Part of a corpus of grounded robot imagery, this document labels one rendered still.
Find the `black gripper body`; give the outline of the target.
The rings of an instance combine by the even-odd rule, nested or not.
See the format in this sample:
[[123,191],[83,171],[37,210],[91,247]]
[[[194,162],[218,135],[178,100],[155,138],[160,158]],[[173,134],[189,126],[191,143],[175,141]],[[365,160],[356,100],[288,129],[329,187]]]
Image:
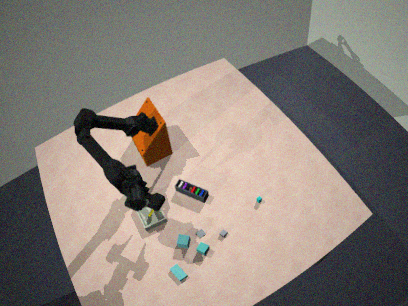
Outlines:
[[150,189],[146,187],[147,182],[143,182],[145,198],[149,199],[148,207],[156,212],[160,211],[162,204],[166,201],[165,197],[159,193],[154,193],[153,195],[148,193]]

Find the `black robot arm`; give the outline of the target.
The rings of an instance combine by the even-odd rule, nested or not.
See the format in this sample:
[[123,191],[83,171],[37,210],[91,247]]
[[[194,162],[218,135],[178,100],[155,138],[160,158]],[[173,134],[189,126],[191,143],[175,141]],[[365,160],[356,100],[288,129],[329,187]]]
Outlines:
[[[121,194],[126,192],[124,206],[139,212],[146,207],[143,179],[136,166],[126,166],[111,158],[102,146],[91,136],[90,129],[102,128],[122,130],[127,137],[134,137],[140,131],[151,136],[159,128],[154,116],[146,113],[127,118],[96,115],[93,110],[82,108],[74,120],[74,131],[78,144],[82,145],[93,159],[101,166],[105,177]],[[123,181],[126,182],[121,185]]]

